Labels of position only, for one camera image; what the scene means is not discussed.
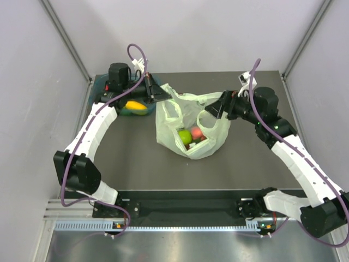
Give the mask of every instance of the white segment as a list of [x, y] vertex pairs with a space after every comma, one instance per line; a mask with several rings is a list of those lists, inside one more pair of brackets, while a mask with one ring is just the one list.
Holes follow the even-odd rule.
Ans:
[[[238, 93], [238, 97], [240, 97], [243, 92], [245, 90], [248, 90], [250, 88], [250, 78], [251, 78], [251, 75], [250, 75], [250, 72], [245, 72], [242, 74], [242, 76], [244, 76], [244, 78], [246, 79], [246, 83], [243, 83], [240, 79], [240, 76], [239, 76], [239, 81], [240, 83], [243, 85], [243, 87], [240, 89], [239, 93]], [[252, 81], [252, 89], [254, 89], [257, 85], [257, 81], [255, 78], [253, 78], [253, 81]]]
[[[94, 161], [94, 155], [97, 151], [100, 142], [102, 141], [105, 132], [108, 130], [110, 124], [117, 117], [115, 108], [110, 106], [106, 106], [105, 108], [103, 108], [96, 116], [97, 110], [100, 109], [103, 105], [104, 103], [93, 104], [91, 113], [89, 114], [86, 122], [82, 126], [76, 138], [73, 140], [72, 143], [70, 143], [70, 145], [65, 150], [68, 150], [71, 153], [81, 135], [83, 133], [86, 133], [85, 137], [82, 140], [82, 143], [80, 143], [75, 154], [77, 156], [80, 156], [84, 153], [86, 154], [87, 158], [89, 158], [92, 162]], [[86, 130], [87, 125], [94, 116], [95, 119], [89, 126], [88, 130]]]
[[116, 197], [118, 196], [118, 192], [115, 189], [109, 187], [102, 180], [100, 181], [97, 191], [92, 195], [86, 194], [85, 192], [79, 190], [77, 190], [77, 192], [111, 205], [115, 205]]
[[[305, 155], [304, 158], [309, 159], [313, 165], [316, 166], [325, 177], [327, 177], [311, 155], [309, 155], [297, 135], [290, 135], [284, 139], [294, 147], [297, 147], [297, 149], [299, 149], [302, 154]], [[323, 204], [324, 198], [328, 198], [330, 200], [335, 198], [335, 194], [331, 191], [327, 184], [323, 182], [314, 169], [304, 160], [304, 158], [295, 153], [295, 151], [289, 148], [285, 143], [278, 141], [272, 147], [272, 151], [285, 163], [285, 165], [297, 179], [308, 197], [309, 203], [312, 207]], [[341, 188], [331, 179], [328, 178], [328, 181], [335, 187], [337, 192], [341, 190]]]
[[300, 208], [310, 205], [308, 198], [298, 198], [280, 190], [266, 194], [263, 199], [268, 210], [282, 213], [297, 221], [300, 221]]

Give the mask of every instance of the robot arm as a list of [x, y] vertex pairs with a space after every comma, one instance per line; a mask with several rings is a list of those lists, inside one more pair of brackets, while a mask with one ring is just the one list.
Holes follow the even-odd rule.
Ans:
[[[135, 61], [141, 73], [144, 61]], [[68, 159], [79, 144], [69, 167], [66, 190], [73, 190], [87, 195], [90, 198], [100, 200], [107, 204], [117, 204], [121, 199], [118, 192], [110, 188], [101, 180], [101, 173], [93, 164], [94, 156], [100, 145], [105, 132], [111, 123], [117, 118], [118, 113], [129, 100], [139, 100], [145, 103], [156, 103], [171, 96], [166, 93], [153, 79], [150, 73], [145, 74], [144, 80], [132, 92], [121, 99], [105, 106], [111, 99], [131, 89], [135, 82], [130, 80], [130, 68], [124, 63], [111, 64], [109, 68], [109, 79], [105, 82], [104, 89], [95, 99], [86, 122], [82, 126], [76, 138], [62, 151], [57, 151], [53, 157], [58, 182], [63, 183], [63, 176], [67, 168]]]
[[[257, 111], [268, 127], [286, 143], [297, 148], [300, 154], [295, 153], [285, 142], [276, 139], [260, 124], [249, 102], [249, 76], [249, 72], [246, 72], [239, 77], [243, 85], [240, 91], [223, 92], [220, 99], [207, 106], [205, 110], [216, 118], [221, 118], [222, 113], [226, 112], [229, 120], [242, 118], [254, 124], [257, 136], [285, 163], [307, 196], [298, 198], [276, 188], [263, 189], [253, 198], [253, 216], [263, 216], [271, 211], [280, 212], [301, 222], [315, 237], [321, 237], [346, 224], [342, 207], [327, 183], [332, 184], [347, 207], [349, 193], [344, 193], [327, 175], [325, 175], [327, 182], [318, 176], [316, 170], [322, 174], [324, 172], [307, 152], [296, 130], [287, 120], [278, 116], [278, 97], [269, 87], [259, 87], [254, 90]], [[241, 202], [238, 206], [240, 210], [244, 208]]]

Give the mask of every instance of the metal frame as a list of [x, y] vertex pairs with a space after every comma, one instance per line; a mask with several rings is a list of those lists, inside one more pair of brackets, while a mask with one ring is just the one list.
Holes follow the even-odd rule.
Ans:
[[330, 5], [332, 4], [333, 0], [324, 0], [317, 11], [313, 21], [311, 22], [308, 30], [306, 31], [302, 41], [298, 45], [296, 51], [294, 52], [290, 62], [288, 63], [285, 72], [282, 74], [283, 77], [288, 77], [290, 72], [292, 71], [294, 65], [299, 59], [299, 56], [302, 54], [304, 48], [306, 47], [307, 43], [309, 42], [311, 36], [313, 35], [314, 31], [316, 30], [317, 26], [319, 25], [320, 21], [323, 19], [325, 13], [329, 9]]
[[76, 62], [77, 67], [79, 68], [81, 74], [87, 81], [91, 81], [91, 77], [85, 67], [85, 65], [82, 63], [80, 56], [78, 55], [73, 43], [71, 42], [68, 34], [66, 33], [61, 21], [59, 20], [55, 10], [53, 9], [51, 3], [49, 0], [39, 0], [42, 4], [43, 8], [45, 9], [46, 13], [48, 14], [49, 18], [51, 19], [53, 25], [58, 31], [58, 34], [61, 36], [65, 46], [67, 47], [69, 53], [73, 57], [74, 61]]

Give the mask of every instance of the translucent plastic bag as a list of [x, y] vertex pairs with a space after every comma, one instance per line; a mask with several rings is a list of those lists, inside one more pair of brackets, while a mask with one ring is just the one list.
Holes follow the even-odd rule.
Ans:
[[[172, 99], [157, 103], [156, 127], [157, 142], [173, 152], [190, 159], [211, 156], [225, 142], [230, 128], [230, 121], [225, 118], [216, 120], [204, 110], [206, 105], [215, 102], [221, 92], [203, 94], [178, 94], [168, 84], [162, 85]], [[194, 147], [187, 150], [178, 135], [178, 130], [198, 126], [206, 137]]]

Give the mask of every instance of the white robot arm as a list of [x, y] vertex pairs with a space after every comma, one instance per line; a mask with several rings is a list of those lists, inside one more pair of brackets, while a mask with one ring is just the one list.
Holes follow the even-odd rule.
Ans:
[[[254, 124], [257, 136], [285, 163], [307, 196], [299, 198], [276, 188], [263, 189], [253, 198], [253, 217], [263, 216], [271, 211], [279, 212], [301, 222], [315, 237], [321, 237], [346, 224], [345, 214], [336, 195], [348, 207], [349, 194], [321, 170], [305, 149], [296, 130], [278, 115], [278, 97], [275, 92], [269, 87], [256, 88], [253, 91], [253, 100], [259, 116], [282, 141], [261, 125], [252, 109], [248, 91], [250, 84], [252, 89], [256, 86], [255, 79], [250, 83], [250, 72], [245, 72], [239, 80], [243, 85], [240, 91], [225, 91], [218, 101], [205, 108], [206, 111], [216, 118], [221, 118], [222, 113], [226, 112], [229, 120], [242, 118]], [[238, 206], [243, 213], [241, 201]]]

